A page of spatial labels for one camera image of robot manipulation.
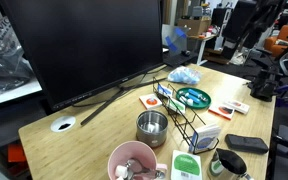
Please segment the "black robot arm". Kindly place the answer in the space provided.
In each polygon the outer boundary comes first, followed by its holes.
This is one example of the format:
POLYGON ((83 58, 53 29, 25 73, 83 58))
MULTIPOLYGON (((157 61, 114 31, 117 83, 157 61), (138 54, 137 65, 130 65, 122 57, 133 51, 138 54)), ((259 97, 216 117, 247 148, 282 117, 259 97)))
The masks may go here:
POLYGON ((261 35, 271 27, 287 0, 238 0, 222 36, 221 55, 230 60, 239 46, 253 48, 261 35))

